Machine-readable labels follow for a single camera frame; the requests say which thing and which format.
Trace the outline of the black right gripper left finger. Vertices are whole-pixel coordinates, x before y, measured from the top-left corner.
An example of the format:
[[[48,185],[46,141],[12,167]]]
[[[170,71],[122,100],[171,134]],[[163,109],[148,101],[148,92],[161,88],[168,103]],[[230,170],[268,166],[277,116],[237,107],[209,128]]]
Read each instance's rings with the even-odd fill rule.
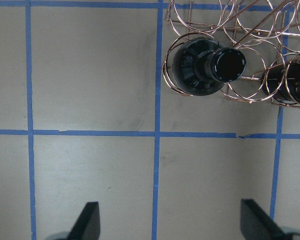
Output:
[[[101,235],[100,208],[98,202],[87,202],[72,227],[69,240],[98,240]]]

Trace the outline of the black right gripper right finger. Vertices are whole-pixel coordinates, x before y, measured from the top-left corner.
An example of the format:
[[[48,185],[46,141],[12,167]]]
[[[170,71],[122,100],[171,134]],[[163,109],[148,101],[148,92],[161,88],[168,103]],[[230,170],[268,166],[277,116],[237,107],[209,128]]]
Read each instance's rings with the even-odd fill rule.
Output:
[[[240,231],[245,240],[284,240],[286,234],[253,199],[240,201]]]

